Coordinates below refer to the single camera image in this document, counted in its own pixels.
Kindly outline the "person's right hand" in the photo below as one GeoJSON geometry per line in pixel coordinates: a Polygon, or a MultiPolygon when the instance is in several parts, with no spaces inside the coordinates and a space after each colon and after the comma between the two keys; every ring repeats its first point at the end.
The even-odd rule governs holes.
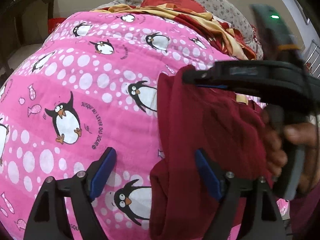
{"type": "Polygon", "coordinates": [[[319,127],[278,106],[267,106],[262,117],[267,166],[275,176],[273,193],[287,200],[297,191],[309,193],[319,182],[319,127]]]}

